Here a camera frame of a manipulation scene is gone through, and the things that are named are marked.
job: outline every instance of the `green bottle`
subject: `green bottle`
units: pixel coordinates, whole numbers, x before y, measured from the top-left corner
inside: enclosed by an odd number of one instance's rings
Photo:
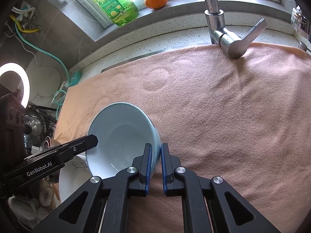
[[[138,17],[138,9],[131,0],[94,0],[117,25],[122,26]]]

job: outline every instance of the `speckled countertop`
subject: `speckled countertop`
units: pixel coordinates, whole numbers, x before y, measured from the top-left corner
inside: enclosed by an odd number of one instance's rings
[[[254,14],[225,13],[228,29],[240,36],[248,32],[260,18],[260,15]],[[265,19],[268,27],[255,41],[298,46],[298,41],[293,36],[294,30],[289,23],[275,18]],[[73,70],[82,70],[81,81],[84,81],[99,74],[102,69],[130,58],[163,49],[202,43],[210,43],[205,17],[201,14],[188,15],[130,32],[86,57],[74,66]]]

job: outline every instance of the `pink towel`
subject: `pink towel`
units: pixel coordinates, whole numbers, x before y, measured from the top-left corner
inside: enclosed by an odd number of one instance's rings
[[[215,45],[133,61],[69,88],[56,129],[86,135],[114,102],[141,108],[181,164],[222,176],[282,233],[311,208],[311,58],[288,46],[252,43],[238,60]],[[132,197],[129,232],[183,232],[180,197],[165,197],[161,164],[146,198]]]

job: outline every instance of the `yellow hose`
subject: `yellow hose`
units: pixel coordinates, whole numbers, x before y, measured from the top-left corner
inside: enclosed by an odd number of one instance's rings
[[[20,24],[20,22],[16,19],[16,17],[15,16],[13,16],[13,15],[10,15],[10,18],[17,24],[17,27],[18,27],[18,29],[21,31],[21,32],[25,32],[25,33],[33,33],[33,32],[37,32],[37,31],[39,31],[39,29],[38,28],[36,28],[36,29],[33,29],[33,30],[22,30],[21,29],[21,24]]]

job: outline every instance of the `orange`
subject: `orange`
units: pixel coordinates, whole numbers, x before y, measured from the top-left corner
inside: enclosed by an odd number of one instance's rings
[[[159,9],[167,4],[168,0],[145,0],[145,4],[150,9]]]

